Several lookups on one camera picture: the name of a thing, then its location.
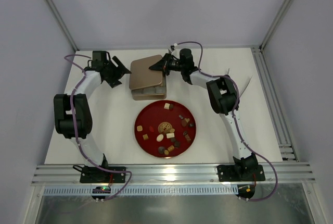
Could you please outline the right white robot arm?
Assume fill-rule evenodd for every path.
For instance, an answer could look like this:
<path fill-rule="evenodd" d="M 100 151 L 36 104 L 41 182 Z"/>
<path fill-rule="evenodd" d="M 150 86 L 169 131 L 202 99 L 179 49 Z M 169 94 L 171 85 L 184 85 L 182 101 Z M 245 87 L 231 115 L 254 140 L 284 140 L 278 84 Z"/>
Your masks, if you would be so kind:
<path fill-rule="evenodd" d="M 190 49 L 181 49 L 178 57 L 171 49 L 164 56 L 133 61 L 129 82 L 132 98 L 137 101 L 154 98 L 158 90 L 165 87 L 171 71 L 179 72 L 186 83 L 206 89 L 213 111 L 225 124 L 234 164 L 218 166 L 219 180 L 263 180 L 257 155 L 244 141 L 236 84 L 228 75 L 211 76 L 201 71 L 195 65 Z M 149 104 L 138 114 L 134 135 L 146 153 L 158 158 L 172 158 L 190 148 L 196 135 L 196 122 L 185 106 L 163 99 Z"/>

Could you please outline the gold tin box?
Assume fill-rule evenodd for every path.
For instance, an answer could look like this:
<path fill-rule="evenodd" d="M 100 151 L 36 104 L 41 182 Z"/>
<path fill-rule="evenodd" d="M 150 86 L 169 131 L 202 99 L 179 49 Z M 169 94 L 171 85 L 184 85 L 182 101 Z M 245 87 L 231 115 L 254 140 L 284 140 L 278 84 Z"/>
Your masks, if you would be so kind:
<path fill-rule="evenodd" d="M 143 89 L 131 90 L 131 95 L 135 101 L 160 100 L 167 97 L 167 82 L 162 79 L 160 85 L 151 86 Z"/>

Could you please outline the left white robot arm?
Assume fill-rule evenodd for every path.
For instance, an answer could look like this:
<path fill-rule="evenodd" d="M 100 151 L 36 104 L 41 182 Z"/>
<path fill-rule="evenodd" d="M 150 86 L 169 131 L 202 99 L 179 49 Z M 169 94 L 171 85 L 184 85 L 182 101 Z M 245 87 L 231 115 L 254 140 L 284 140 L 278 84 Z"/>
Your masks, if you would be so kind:
<path fill-rule="evenodd" d="M 83 157 L 83 167 L 73 166 L 81 173 L 80 181 L 105 183 L 112 174 L 105 154 L 91 134 L 93 118 L 88 99 L 103 82 L 111 88 L 120 85 L 120 79 L 130 71 L 108 51 L 93 51 L 85 68 L 72 65 L 81 70 L 82 76 L 72 89 L 54 96 L 55 130 L 69 139 Z"/>

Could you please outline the gold tin lid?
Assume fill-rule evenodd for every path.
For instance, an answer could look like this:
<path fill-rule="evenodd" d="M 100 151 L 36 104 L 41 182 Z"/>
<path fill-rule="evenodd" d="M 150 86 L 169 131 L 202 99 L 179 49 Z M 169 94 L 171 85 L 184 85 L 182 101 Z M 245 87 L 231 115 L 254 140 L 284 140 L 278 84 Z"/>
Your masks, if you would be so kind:
<path fill-rule="evenodd" d="M 163 84 L 162 72 L 149 69 L 150 66 L 154 65 L 161 59 L 161 55 L 154 55 L 132 61 L 129 79 L 130 90 L 161 86 Z"/>

